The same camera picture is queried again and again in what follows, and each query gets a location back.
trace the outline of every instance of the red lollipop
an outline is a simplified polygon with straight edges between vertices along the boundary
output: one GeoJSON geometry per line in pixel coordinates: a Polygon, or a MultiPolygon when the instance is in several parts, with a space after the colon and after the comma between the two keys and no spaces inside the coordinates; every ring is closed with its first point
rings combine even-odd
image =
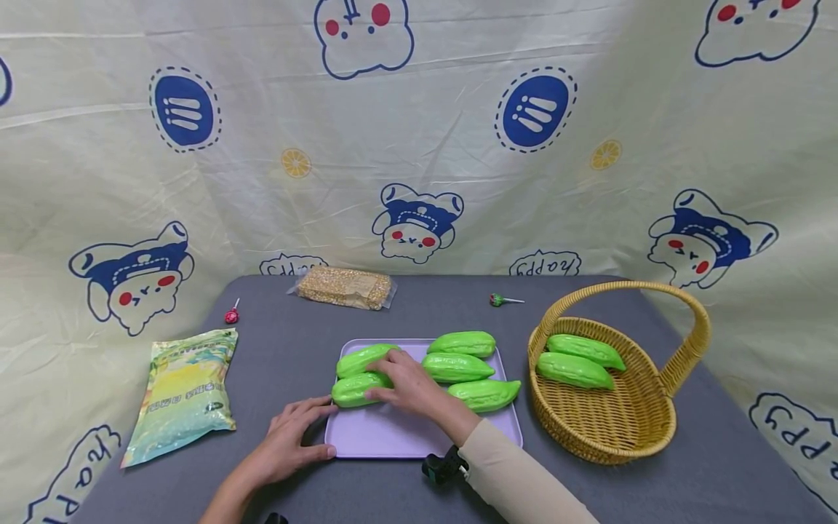
{"type": "Polygon", "coordinates": [[[228,311],[224,315],[224,321],[227,324],[235,324],[236,322],[239,321],[239,311],[238,311],[238,309],[236,309],[237,307],[239,307],[239,299],[238,298],[235,300],[235,305],[233,306],[233,309],[231,309],[230,311],[228,311]]]}

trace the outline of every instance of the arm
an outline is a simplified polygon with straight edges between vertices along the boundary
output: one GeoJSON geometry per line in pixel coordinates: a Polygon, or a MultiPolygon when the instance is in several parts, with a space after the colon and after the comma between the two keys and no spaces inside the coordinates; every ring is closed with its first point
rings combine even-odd
{"type": "Polygon", "coordinates": [[[333,459],[334,446],[301,445],[308,426],[338,410],[327,405],[330,400],[309,398],[285,406],[271,420],[265,440],[221,483],[199,524],[239,524],[256,490],[285,480],[308,464],[333,459]]]}
{"type": "Polygon", "coordinates": [[[407,353],[391,350],[368,366],[385,373],[393,389],[367,397],[430,418],[460,448],[467,482],[510,524],[597,524],[556,477],[458,398],[448,395],[407,353]]]}

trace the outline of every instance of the person's right hand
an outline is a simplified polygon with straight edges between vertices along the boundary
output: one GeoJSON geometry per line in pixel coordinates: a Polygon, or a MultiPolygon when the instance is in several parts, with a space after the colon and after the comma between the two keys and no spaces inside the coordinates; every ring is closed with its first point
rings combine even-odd
{"type": "Polygon", "coordinates": [[[367,366],[367,371],[379,371],[393,382],[393,389],[371,387],[365,393],[370,400],[392,404],[403,411],[431,417],[432,411],[446,397],[450,397],[427,374],[422,364],[402,350],[389,350],[384,357],[367,366]]]}
{"type": "Polygon", "coordinates": [[[404,351],[387,351],[384,358],[369,364],[367,371],[387,375],[393,382],[393,389],[371,387],[365,392],[365,397],[430,418],[457,446],[463,446],[480,423],[480,417],[463,401],[448,395],[427,374],[422,364],[404,351]]]}

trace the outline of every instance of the toy bitter melon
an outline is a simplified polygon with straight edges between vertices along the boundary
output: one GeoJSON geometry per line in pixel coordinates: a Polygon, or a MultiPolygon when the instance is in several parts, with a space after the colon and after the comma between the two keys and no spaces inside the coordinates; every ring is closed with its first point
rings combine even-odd
{"type": "Polygon", "coordinates": [[[553,335],[547,339],[547,349],[554,353],[581,356],[602,367],[626,371],[626,365],[617,350],[599,340],[575,335],[553,335]]]}
{"type": "Polygon", "coordinates": [[[580,356],[542,353],[535,363],[535,370],[545,378],[572,386],[614,389],[614,380],[604,367],[580,356]]]}
{"type": "Polygon", "coordinates": [[[371,362],[375,362],[386,355],[387,351],[398,349],[399,346],[393,344],[368,345],[364,349],[357,350],[355,353],[349,353],[340,359],[338,365],[335,367],[335,372],[338,378],[348,378],[353,375],[358,375],[366,371],[367,365],[371,362]]]}
{"type": "Polygon", "coordinates": [[[422,367],[437,382],[471,382],[494,375],[494,368],[476,356],[461,353],[431,353],[422,367]]]}
{"type": "Polygon", "coordinates": [[[381,373],[366,372],[342,378],[332,386],[332,400],[340,407],[358,407],[376,401],[364,398],[364,392],[371,387],[393,387],[393,383],[381,373]]]}
{"type": "Polygon", "coordinates": [[[485,331],[457,331],[434,340],[428,353],[463,353],[486,358],[494,352],[494,337],[485,331]]]}
{"type": "Polygon", "coordinates": [[[494,411],[509,405],[518,396],[521,381],[493,381],[485,379],[475,382],[454,384],[448,394],[465,402],[475,413],[494,411]]]}

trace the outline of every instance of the cartoon character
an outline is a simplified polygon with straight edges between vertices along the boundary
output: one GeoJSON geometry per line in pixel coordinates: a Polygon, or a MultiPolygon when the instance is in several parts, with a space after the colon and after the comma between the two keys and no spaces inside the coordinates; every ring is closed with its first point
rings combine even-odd
{"type": "Polygon", "coordinates": [[[707,12],[696,61],[722,67],[740,60],[778,60],[803,43],[820,0],[715,0],[707,12]]]}
{"type": "Polygon", "coordinates": [[[157,238],[137,244],[96,244],[70,259],[70,271],[87,278],[87,306],[100,322],[115,317],[130,336],[158,313],[171,313],[180,283],[192,275],[189,235],[178,221],[157,238]]]}
{"type": "Polygon", "coordinates": [[[648,258],[669,267],[675,273],[670,284],[678,288],[709,288],[734,262],[765,251],[779,236],[771,224],[723,212],[698,189],[681,191],[673,209],[649,228],[654,245],[648,258]]]}
{"type": "Polygon", "coordinates": [[[424,264],[454,242],[453,222],[463,213],[460,195],[420,195],[404,184],[388,184],[381,190],[381,203],[387,210],[375,219],[372,232],[381,236],[384,257],[424,264]]]}
{"type": "Polygon", "coordinates": [[[413,55],[406,0],[320,0],[314,29],[323,66],[338,80],[377,69],[395,71],[413,55]]]}

